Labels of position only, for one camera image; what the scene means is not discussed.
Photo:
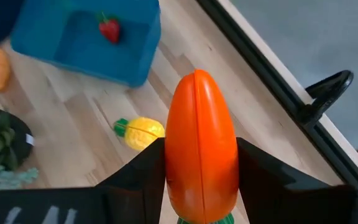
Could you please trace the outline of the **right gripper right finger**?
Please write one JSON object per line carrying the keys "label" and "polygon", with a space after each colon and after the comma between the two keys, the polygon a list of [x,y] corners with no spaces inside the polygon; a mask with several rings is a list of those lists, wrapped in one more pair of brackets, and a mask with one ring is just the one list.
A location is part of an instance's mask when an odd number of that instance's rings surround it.
{"label": "right gripper right finger", "polygon": [[239,190],[251,223],[284,223],[286,185],[295,182],[289,165],[242,138],[237,138]]}

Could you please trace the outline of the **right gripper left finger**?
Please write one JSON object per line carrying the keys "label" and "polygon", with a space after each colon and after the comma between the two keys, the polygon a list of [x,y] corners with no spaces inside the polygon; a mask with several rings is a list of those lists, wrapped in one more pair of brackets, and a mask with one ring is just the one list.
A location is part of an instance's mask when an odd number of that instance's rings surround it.
{"label": "right gripper left finger", "polygon": [[164,139],[158,138],[103,180],[106,223],[158,224],[165,188]]}

